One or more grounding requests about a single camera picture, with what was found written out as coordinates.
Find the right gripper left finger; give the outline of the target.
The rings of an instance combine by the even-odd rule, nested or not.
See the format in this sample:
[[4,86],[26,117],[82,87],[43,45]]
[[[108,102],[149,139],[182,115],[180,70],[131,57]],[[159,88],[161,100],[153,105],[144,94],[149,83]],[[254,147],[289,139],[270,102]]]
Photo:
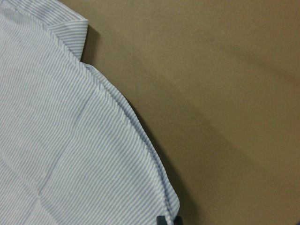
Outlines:
[[167,225],[165,216],[157,216],[156,222],[157,225]]

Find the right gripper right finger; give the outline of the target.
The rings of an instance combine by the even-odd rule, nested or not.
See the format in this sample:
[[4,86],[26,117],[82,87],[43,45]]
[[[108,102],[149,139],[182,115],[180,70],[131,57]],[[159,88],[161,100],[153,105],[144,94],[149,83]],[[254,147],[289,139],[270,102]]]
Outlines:
[[182,218],[180,216],[176,216],[176,218],[173,221],[174,225],[182,225]]

